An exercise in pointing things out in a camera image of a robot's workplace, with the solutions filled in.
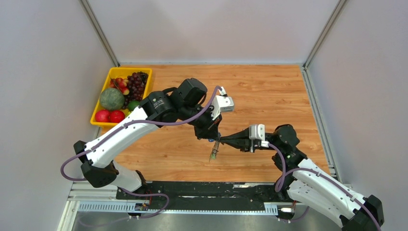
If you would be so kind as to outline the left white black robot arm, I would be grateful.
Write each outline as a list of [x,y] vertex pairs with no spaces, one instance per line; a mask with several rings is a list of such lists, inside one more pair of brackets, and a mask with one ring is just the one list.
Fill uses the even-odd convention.
[[179,87],[153,91],[124,120],[101,137],[84,143],[80,158],[84,179],[94,188],[114,185],[128,190],[135,199],[147,193],[144,178],[138,171],[129,170],[114,158],[141,137],[162,126],[184,123],[194,127],[197,139],[219,140],[218,125],[223,112],[231,112],[234,102],[223,87],[216,87],[206,106],[206,86],[195,78],[184,80]]

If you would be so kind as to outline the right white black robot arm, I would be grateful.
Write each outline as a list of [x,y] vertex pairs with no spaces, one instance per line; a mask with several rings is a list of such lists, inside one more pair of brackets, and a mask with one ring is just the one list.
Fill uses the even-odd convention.
[[300,140],[292,125],[280,125],[267,133],[255,124],[219,139],[242,152],[276,151],[272,156],[282,175],[275,182],[275,195],[301,202],[335,222],[344,231],[379,231],[384,224],[382,202],[344,186],[319,168],[297,148]]

